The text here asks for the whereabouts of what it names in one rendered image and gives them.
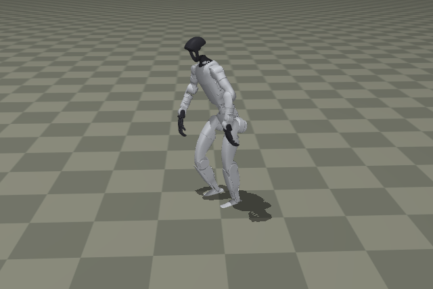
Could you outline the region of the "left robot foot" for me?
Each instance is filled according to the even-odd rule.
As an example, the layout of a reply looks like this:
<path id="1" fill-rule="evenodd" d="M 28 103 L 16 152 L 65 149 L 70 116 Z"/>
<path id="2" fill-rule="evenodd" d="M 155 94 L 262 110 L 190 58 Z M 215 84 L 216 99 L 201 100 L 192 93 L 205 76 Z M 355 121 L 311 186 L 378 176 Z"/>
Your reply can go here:
<path id="1" fill-rule="evenodd" d="M 241 200 L 241 201 L 242 201 L 242 200 Z M 228 206 L 232 206 L 232 205 L 234 205 L 234 204 L 237 204 L 237 203 L 236 203 L 234 200 L 230 200 L 229 202 L 220 205 L 220 207 L 221 207 L 221 208 L 226 208 L 226 207 L 228 207 Z"/>

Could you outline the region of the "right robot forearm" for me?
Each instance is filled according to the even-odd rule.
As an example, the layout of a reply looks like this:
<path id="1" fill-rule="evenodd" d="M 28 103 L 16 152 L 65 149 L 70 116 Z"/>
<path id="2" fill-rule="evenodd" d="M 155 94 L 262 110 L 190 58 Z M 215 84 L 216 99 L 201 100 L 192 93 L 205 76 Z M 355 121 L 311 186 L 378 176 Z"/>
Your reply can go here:
<path id="1" fill-rule="evenodd" d="M 189 84 L 188 84 L 187 88 L 188 87 L 189 87 Z M 188 93 L 187 89 L 186 89 L 183 100 L 182 100 L 181 105 L 180 105 L 180 108 L 178 110 L 178 115 L 180 115 L 181 110 L 184 110 L 185 114 L 186 114 L 187 109 L 188 109 L 192 99 L 193 99 L 193 96 L 190 93 Z"/>

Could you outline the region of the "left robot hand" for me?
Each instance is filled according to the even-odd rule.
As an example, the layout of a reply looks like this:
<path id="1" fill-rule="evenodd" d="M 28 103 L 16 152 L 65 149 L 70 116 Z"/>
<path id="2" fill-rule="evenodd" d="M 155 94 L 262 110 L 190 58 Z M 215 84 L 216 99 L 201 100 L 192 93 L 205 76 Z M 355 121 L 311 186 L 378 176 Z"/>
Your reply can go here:
<path id="1" fill-rule="evenodd" d="M 232 131 L 231 125 L 228 124 L 228 125 L 226 126 L 226 129 L 227 129 L 227 130 L 225 130 L 225 129 L 223 128 L 223 131 L 225 132 L 225 136 L 226 136 L 226 138 L 228 139 L 229 143 L 230 143 L 231 145 L 233 145 L 233 146 L 239 146 L 238 143 L 234 143 L 235 140 L 233 140 L 233 137 L 232 137 L 232 134 L 231 134 L 231 131 Z"/>

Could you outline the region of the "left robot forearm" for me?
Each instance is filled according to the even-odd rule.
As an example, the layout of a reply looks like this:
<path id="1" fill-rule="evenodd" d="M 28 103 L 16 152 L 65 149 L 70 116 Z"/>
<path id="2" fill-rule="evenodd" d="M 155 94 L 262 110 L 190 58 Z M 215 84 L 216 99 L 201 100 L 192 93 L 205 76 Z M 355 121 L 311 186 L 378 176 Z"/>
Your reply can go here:
<path id="1" fill-rule="evenodd" d="M 228 124 L 230 124 L 232 127 L 235 105 L 233 104 L 232 96 L 231 96 L 230 92 L 224 93 L 223 99 L 224 99 L 224 104 L 225 104 L 225 113 L 224 113 L 224 121 L 222 122 L 222 127 L 225 130 L 227 130 L 226 126 Z"/>

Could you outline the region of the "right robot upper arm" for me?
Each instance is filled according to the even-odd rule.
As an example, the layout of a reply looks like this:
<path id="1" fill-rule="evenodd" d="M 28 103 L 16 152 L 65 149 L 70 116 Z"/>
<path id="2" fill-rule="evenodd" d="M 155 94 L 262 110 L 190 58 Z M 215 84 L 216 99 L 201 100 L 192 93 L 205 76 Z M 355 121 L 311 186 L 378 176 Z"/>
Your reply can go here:
<path id="1" fill-rule="evenodd" d="M 191 66 L 190 84 L 189 87 L 187 88 L 187 92 L 191 94 L 196 94 L 196 92 L 198 91 L 198 87 L 197 87 L 198 80 L 196 78 L 196 74 L 194 71 L 195 65 Z"/>

